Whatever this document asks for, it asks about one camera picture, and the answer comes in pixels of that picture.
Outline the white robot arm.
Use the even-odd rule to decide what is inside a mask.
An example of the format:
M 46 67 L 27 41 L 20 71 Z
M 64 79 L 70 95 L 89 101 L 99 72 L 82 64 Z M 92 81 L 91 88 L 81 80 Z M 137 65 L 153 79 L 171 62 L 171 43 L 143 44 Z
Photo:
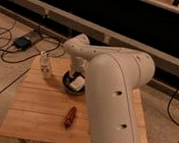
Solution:
M 132 92 L 152 79 L 153 58 L 135 49 L 92 45 L 84 34 L 63 47 L 73 71 L 85 76 L 92 143 L 140 143 Z

